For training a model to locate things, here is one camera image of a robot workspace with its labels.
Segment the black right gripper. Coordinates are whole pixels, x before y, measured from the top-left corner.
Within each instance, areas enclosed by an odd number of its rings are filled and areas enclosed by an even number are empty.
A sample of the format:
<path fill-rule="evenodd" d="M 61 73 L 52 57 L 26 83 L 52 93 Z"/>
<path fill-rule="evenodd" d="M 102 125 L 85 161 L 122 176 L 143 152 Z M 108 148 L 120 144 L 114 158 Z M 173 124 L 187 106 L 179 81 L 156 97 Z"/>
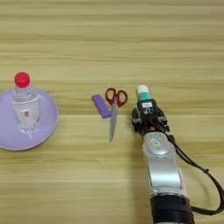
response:
<path fill-rule="evenodd" d="M 169 132 L 167 117 L 161 108 L 157 108 L 157 117 L 147 116 L 141 120 L 136 108 L 133 109 L 131 114 L 131 122 L 135 132 L 144 136 L 150 132 Z"/>

